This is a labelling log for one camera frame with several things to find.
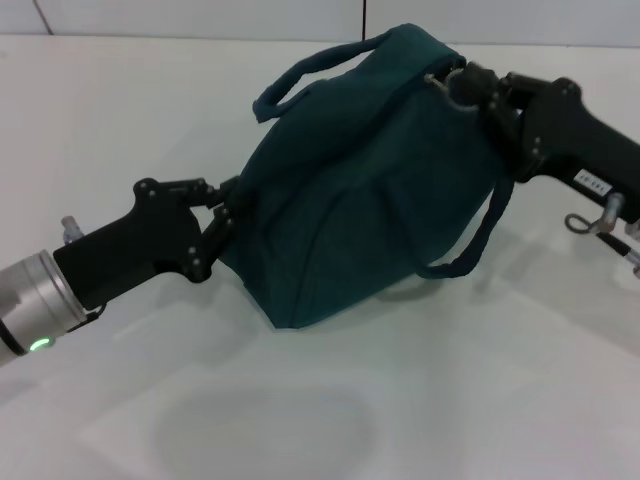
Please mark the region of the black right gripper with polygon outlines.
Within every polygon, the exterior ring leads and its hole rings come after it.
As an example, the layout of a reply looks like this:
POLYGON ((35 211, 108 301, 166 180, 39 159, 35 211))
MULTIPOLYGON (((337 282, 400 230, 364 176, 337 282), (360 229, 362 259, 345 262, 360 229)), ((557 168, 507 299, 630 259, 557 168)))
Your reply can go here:
POLYGON ((639 144, 593 116, 574 81, 499 77, 470 62, 451 73, 449 97, 480 107, 479 124, 517 182, 553 177, 601 207, 619 193, 619 218, 639 220, 639 144))

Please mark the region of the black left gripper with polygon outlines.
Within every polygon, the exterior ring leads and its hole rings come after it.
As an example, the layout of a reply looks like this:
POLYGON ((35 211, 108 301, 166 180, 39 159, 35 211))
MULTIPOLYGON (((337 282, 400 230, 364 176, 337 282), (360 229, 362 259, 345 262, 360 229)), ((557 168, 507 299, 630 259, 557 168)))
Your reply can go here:
POLYGON ((207 280, 235 229, 225 202, 239 181, 218 187, 203 178, 174 182, 142 179, 122 218, 57 249, 53 258, 82 307, 94 310, 163 273, 193 283, 207 280), (214 209, 201 232, 194 207, 214 209))

